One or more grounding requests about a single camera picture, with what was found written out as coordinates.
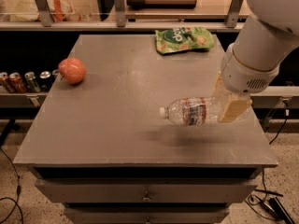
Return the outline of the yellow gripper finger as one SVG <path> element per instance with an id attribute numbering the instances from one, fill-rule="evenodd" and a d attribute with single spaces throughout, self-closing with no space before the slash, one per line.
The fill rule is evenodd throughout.
<path id="1" fill-rule="evenodd" d="M 218 122 L 228 123 L 236 120 L 246 112 L 252 104 L 248 93 L 227 93 L 220 98 L 220 112 Z"/>
<path id="2" fill-rule="evenodd" d="M 224 92 L 225 92 L 225 86 L 223 85 L 222 77 L 221 75 L 218 75 L 213 88 L 212 95 L 215 97 L 219 97 L 222 96 Z"/>

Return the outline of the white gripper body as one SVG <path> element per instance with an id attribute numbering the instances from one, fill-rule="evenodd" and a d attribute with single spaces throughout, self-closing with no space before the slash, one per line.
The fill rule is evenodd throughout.
<path id="1" fill-rule="evenodd" d="M 270 71 L 257 71 L 242 64 L 233 52 L 231 44 L 221 61 L 221 78 L 225 88 L 234 93 L 264 91 L 277 76 L 278 67 Z"/>

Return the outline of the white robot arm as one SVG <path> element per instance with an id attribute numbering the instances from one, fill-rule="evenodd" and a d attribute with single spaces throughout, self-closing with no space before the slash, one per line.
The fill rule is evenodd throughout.
<path id="1" fill-rule="evenodd" d="M 232 122 L 278 75 L 282 61 L 299 47 L 299 0 L 247 0 L 251 14 L 223 55 L 213 95 L 219 122 Z"/>

